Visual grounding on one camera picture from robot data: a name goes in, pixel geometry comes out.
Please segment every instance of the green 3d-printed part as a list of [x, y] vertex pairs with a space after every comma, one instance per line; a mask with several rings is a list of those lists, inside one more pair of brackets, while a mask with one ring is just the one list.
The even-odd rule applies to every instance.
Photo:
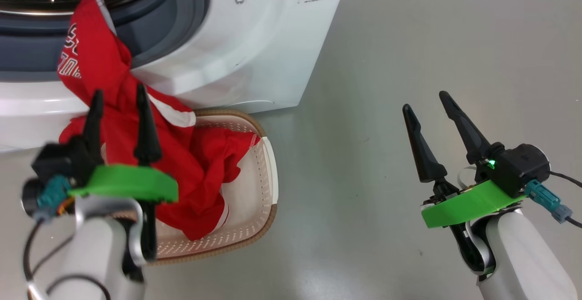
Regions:
[[478, 184], [449, 200], [422, 211], [426, 227], [443, 227], [465, 223], [516, 203], [525, 198], [511, 198], [490, 180]]
[[178, 200], [178, 184], [151, 167], [100, 165], [85, 187], [69, 191], [71, 196], [89, 194], [169, 203]]

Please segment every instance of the plastic laundry basket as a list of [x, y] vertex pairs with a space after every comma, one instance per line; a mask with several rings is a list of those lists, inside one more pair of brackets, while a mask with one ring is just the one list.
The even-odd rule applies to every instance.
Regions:
[[271, 227], [277, 213], [279, 184], [271, 143], [261, 126], [234, 110], [196, 112], [196, 126], [218, 126], [260, 135], [260, 142], [239, 162], [241, 173], [222, 184], [221, 193], [231, 212], [226, 224], [200, 240], [188, 240], [180, 231], [157, 221], [158, 260], [164, 265], [223, 254], [256, 242]]

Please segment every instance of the white washing machine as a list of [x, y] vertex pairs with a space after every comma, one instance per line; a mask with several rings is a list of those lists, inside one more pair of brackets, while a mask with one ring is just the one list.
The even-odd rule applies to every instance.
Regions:
[[[0, 151], [57, 140], [85, 104], [56, 76], [77, 0], [0, 0]], [[195, 109], [299, 104], [339, 0], [106, 0], [133, 74]]]

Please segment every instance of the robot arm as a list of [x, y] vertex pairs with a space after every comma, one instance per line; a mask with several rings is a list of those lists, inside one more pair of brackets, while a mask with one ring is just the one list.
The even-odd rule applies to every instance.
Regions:
[[578, 299], [574, 283], [520, 211], [493, 216], [486, 240], [495, 269], [477, 282], [485, 300]]
[[[103, 98], [96, 91], [83, 135], [65, 145], [47, 144], [33, 163], [37, 178], [25, 183], [22, 203], [37, 225], [25, 247], [24, 271], [36, 300], [140, 300], [141, 267], [156, 260], [156, 204], [177, 200], [177, 183], [150, 168], [161, 156], [147, 91], [137, 88], [139, 167], [105, 166], [100, 156]], [[30, 269], [29, 254], [38, 228], [60, 215], [75, 199], [76, 231], [60, 275], [42, 290]], [[132, 211], [135, 220], [111, 217]]]
[[434, 195], [422, 205], [427, 227], [449, 227], [486, 300], [577, 299], [572, 280], [519, 207], [528, 197], [560, 223], [572, 220], [572, 211], [541, 185], [551, 173], [547, 157], [532, 145], [506, 150], [499, 142], [490, 144], [447, 92], [439, 96], [461, 135], [467, 161], [477, 167], [476, 184], [459, 190], [445, 180], [447, 170], [405, 105], [418, 177], [423, 183], [435, 182]]

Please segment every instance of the gray floor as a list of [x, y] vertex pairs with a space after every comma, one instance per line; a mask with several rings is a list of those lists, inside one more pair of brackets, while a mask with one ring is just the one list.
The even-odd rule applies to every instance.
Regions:
[[[418, 205], [431, 186], [417, 180], [401, 106], [416, 110], [451, 180], [466, 161], [442, 89], [489, 140], [535, 144], [554, 170], [582, 176], [580, 8], [582, 0], [341, 0], [301, 105], [256, 115], [280, 174], [271, 230], [249, 248], [146, 269], [146, 298], [479, 299], [450, 232], [424, 227]], [[7, 299], [25, 289], [31, 223], [17, 199], [32, 155], [0, 157]], [[582, 219], [580, 190], [547, 185]], [[524, 211], [582, 292], [582, 231], [531, 203]], [[70, 231], [67, 221], [41, 237], [51, 246]], [[41, 280], [49, 277], [47, 268]]]

